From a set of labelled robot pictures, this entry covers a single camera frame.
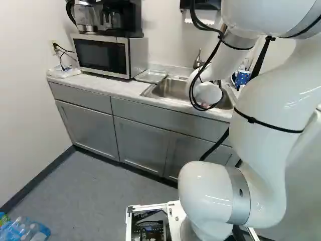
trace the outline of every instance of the stainless steel sink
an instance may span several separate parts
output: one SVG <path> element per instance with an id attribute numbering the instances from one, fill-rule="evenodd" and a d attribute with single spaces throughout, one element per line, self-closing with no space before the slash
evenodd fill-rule
<path id="1" fill-rule="evenodd" d="M 186 84 L 187 81 L 183 79 L 166 78 L 157 85 L 151 85 L 141 94 L 141 96 L 176 102 L 179 101 L 191 105 L 188 96 L 185 95 Z M 231 96 L 230 87 L 226 84 L 222 84 L 222 91 L 224 93 L 223 99 L 217 104 L 216 108 L 226 110 L 233 109 L 234 100 Z"/>

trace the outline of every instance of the metal tray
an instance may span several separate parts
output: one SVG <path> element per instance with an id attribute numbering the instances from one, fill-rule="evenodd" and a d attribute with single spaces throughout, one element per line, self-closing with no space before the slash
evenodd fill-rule
<path id="1" fill-rule="evenodd" d="M 168 73 L 164 71 L 148 69 L 143 73 L 140 73 L 138 76 L 136 76 L 135 80 L 145 82 L 145 83 L 157 84 L 158 82 L 166 78 L 167 75 Z"/>

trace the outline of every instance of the microwave door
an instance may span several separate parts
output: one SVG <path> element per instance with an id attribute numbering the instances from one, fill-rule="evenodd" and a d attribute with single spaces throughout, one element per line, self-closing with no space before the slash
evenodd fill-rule
<path id="1" fill-rule="evenodd" d="M 129 78 L 129 56 L 126 42 L 73 40 L 81 70 L 119 78 Z"/>

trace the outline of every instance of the kitchen cabinet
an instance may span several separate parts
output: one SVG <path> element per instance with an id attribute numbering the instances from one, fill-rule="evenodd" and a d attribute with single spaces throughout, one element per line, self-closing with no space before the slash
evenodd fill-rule
<path id="1" fill-rule="evenodd" d="M 164 177 L 177 181 L 181 168 L 187 162 L 199 160 L 213 145 L 213 142 L 173 132 L 167 154 Z M 206 161 L 225 166 L 233 155 L 235 153 L 232 148 L 221 145 L 208 156 Z"/>
<path id="2" fill-rule="evenodd" d="M 120 161 L 163 175 L 171 132 L 114 117 Z"/>
<path id="3" fill-rule="evenodd" d="M 113 116 L 56 101 L 73 144 L 119 161 Z"/>

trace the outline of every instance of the gray carpet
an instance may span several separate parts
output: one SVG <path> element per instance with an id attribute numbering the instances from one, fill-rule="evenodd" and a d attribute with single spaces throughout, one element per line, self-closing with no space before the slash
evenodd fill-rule
<path id="1" fill-rule="evenodd" d="M 128 205 L 177 200 L 177 190 L 76 152 L 11 213 L 52 231 L 51 241 L 124 241 Z"/>

